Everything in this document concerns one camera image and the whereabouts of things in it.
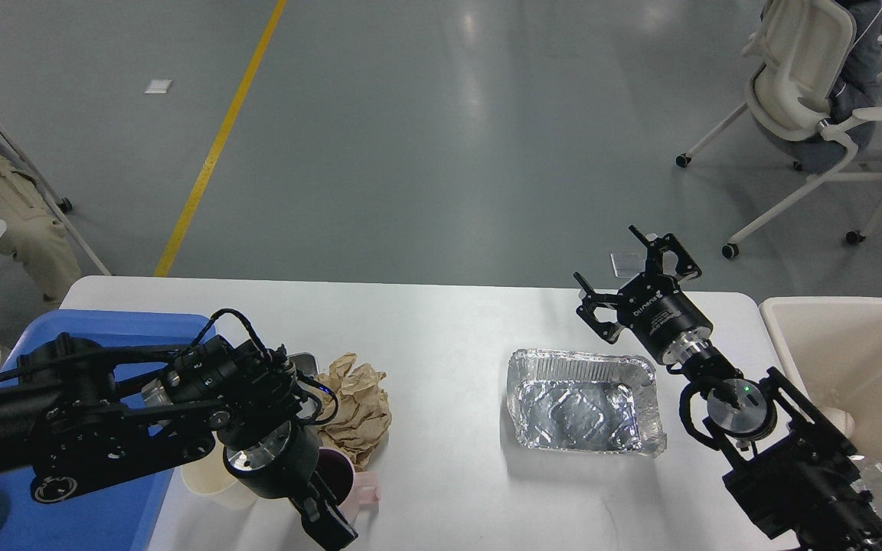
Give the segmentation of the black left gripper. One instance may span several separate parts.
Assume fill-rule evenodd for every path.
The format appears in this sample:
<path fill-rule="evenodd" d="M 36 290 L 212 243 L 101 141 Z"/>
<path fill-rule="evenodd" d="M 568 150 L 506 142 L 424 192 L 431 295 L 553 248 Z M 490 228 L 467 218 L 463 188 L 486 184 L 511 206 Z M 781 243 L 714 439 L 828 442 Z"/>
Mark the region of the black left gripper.
<path fill-rule="evenodd" d="M 285 422 L 255 446 L 224 446 L 224 467 L 259 498 L 300 500 L 305 533 L 322 550 L 343 550 L 358 532 L 339 509 L 333 486 L 316 470 L 319 447 L 313 428 Z"/>

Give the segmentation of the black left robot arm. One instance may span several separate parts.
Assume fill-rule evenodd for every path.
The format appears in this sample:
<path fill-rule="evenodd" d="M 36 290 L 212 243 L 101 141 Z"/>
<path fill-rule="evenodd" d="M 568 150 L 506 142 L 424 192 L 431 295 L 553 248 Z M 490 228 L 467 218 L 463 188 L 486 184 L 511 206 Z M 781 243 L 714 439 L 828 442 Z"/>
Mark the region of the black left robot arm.
<path fill-rule="evenodd" d="M 0 373 L 0 474 L 32 468 L 40 504 L 125 484 L 207 457 L 263 499 L 287 499 L 325 550 L 358 537 L 319 470 L 316 426 L 334 393 L 240 311 L 247 341 L 209 330 L 192 341 L 105 347 L 61 332 Z"/>

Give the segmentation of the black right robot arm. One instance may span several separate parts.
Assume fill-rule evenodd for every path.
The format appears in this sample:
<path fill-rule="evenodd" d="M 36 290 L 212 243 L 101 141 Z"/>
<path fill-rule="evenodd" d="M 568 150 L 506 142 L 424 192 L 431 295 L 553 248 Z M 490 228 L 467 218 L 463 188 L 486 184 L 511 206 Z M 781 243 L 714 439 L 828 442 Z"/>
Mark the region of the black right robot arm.
<path fill-rule="evenodd" d="M 715 347 L 713 322 L 681 288 L 701 268 L 676 235 L 631 233 L 646 248 L 642 271 L 612 293 L 575 272 L 577 316 L 609 343 L 628 329 L 658 365 L 686 377 L 686 433 L 724 455 L 725 488 L 767 537 L 791 531 L 801 550 L 882 550 L 873 494 L 855 488 L 854 443 L 777 367 L 751 380 Z"/>

